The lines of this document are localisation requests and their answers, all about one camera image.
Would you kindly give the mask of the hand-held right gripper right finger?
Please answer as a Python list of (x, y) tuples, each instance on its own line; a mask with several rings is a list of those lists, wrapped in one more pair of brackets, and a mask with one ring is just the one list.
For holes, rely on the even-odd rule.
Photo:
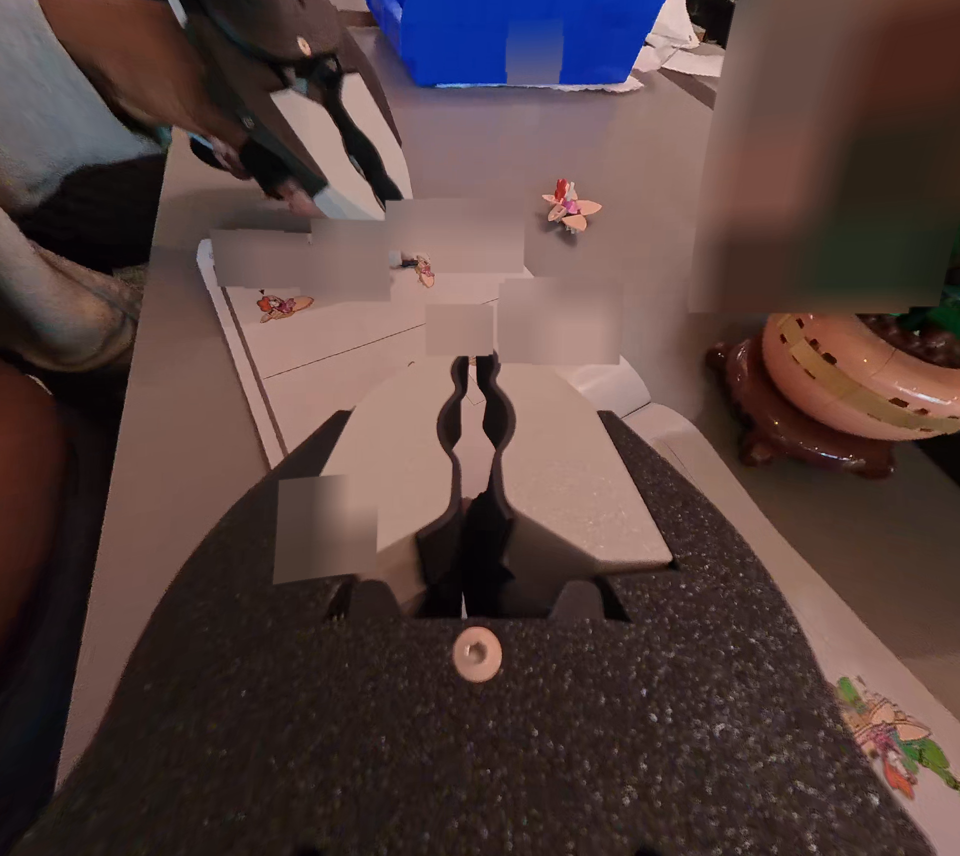
[(672, 565), (601, 418), (619, 426), (651, 401), (625, 358), (551, 367), (478, 356), (475, 380), (494, 447), (486, 495), (503, 533), (495, 558), (510, 601), (551, 606), (570, 582)]

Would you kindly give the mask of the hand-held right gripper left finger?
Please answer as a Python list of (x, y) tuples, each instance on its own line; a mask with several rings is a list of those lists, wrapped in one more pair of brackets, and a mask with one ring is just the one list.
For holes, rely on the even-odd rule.
[(427, 357), (367, 394), (320, 474), (325, 574), (389, 587), (402, 610), (429, 610), (454, 581), (462, 469), (453, 452), (469, 361)]

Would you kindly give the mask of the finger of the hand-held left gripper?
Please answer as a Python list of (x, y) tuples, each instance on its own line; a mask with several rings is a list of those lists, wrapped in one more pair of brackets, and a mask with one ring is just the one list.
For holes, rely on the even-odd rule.
[(328, 57), (328, 114), (347, 158), (378, 201), (413, 197), (400, 130), (373, 65), (344, 28)]
[(348, 159), (329, 111), (294, 87), (270, 96), (328, 182), (327, 189), (311, 192), (318, 208), (333, 219), (383, 221), (384, 207)]

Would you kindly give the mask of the white instruction booklet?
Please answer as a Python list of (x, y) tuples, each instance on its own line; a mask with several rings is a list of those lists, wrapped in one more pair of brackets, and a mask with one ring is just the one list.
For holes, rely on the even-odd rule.
[[(334, 413), (356, 406), (388, 378), (427, 357), (437, 306), (497, 307), (498, 274), (445, 274), (429, 296), (412, 269), (393, 267), (390, 303), (311, 303), (293, 290), (222, 287), (214, 262), (227, 230), (198, 244), (197, 264), (270, 467)], [(844, 717), (876, 776), (930, 841), (959, 853), (958, 718), (909, 664), (863, 623), (762, 513), (707, 438), (652, 402), (621, 417), (735, 527), (798, 618)]]

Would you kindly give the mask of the person's left forearm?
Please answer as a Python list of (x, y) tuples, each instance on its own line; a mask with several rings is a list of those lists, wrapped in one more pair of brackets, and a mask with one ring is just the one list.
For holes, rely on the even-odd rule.
[(127, 129), (55, 37), (38, 0), (1, 0), (1, 202), (28, 210), (82, 167), (160, 154)]

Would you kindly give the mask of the person's left hand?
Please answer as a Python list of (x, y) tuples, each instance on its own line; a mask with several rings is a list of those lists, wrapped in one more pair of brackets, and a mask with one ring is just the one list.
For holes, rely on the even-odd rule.
[(37, 0), (59, 44), (110, 110), (139, 130), (176, 128), (210, 143), (234, 177), (244, 127), (210, 96), (208, 73), (167, 3)]

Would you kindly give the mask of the small brick flower toy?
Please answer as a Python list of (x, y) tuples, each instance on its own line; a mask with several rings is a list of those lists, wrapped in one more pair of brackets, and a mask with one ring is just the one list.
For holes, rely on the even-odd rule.
[(543, 194), (549, 204), (546, 220), (549, 226), (558, 226), (577, 235), (588, 230), (592, 217), (603, 208), (599, 202), (580, 198), (575, 183), (566, 178), (558, 178), (553, 191)]

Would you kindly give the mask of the pink brick flower pot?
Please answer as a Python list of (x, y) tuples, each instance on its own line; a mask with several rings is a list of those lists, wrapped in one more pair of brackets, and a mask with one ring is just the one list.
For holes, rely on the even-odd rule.
[(884, 479), (896, 444), (958, 441), (956, 307), (774, 313), (704, 363), (740, 421), (745, 466), (789, 459)]

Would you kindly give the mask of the person's grey fleece jacket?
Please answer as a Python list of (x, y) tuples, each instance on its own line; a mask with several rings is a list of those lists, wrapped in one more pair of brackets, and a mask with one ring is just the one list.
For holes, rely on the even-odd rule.
[(1, 212), (1, 349), (42, 370), (126, 370), (142, 295), (30, 241)]

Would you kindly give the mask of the person's leg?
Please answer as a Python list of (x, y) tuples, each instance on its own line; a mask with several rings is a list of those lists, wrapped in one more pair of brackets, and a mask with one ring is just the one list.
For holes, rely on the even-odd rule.
[(51, 394), (1, 365), (1, 645), (15, 631), (49, 558), (68, 446)]

